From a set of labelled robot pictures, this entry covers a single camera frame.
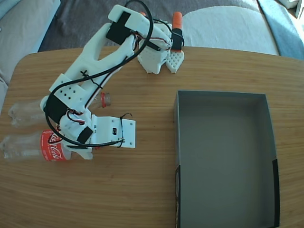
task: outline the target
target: sofa cushion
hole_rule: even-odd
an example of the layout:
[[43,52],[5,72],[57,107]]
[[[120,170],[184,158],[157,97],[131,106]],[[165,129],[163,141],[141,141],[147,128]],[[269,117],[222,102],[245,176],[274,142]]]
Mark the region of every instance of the sofa cushion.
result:
[[1,114],[2,106],[3,106],[3,102],[4,102],[4,98],[5,98],[7,90],[8,90],[8,86],[0,78],[0,114]]
[[21,0],[0,0],[0,20],[3,16],[10,11]]
[[291,9],[297,6],[299,0],[279,0],[280,3],[282,3],[286,9]]
[[17,63],[45,31],[55,0],[22,0],[1,20],[0,76],[8,85]]

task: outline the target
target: cardboard box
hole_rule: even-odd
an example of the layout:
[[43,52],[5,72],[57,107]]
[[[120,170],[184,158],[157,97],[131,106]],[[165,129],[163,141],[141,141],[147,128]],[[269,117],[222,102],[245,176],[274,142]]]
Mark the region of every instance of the cardboard box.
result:
[[279,226],[276,146],[266,95],[178,91],[176,226]]

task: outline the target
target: clear plastic bottle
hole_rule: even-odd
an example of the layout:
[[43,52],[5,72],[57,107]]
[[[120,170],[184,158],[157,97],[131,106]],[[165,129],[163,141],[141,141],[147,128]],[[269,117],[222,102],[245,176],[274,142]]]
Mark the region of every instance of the clear plastic bottle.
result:
[[65,161],[71,159],[72,152],[61,143],[49,144],[58,140],[51,130],[28,135],[8,135],[0,143],[4,159],[8,162],[23,160]]
[[[45,113],[40,108],[41,99],[16,102],[9,110],[9,116],[12,118],[11,124],[14,127],[22,128],[46,122]],[[110,94],[101,93],[96,96],[89,109],[91,111],[111,105]]]

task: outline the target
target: gray sofa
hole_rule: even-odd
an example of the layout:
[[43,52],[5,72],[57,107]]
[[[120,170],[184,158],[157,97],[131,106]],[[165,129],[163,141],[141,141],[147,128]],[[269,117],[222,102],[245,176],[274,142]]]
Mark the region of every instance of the gray sofa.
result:
[[38,52],[60,0],[0,0],[17,2],[0,19],[0,113],[17,63],[26,55]]

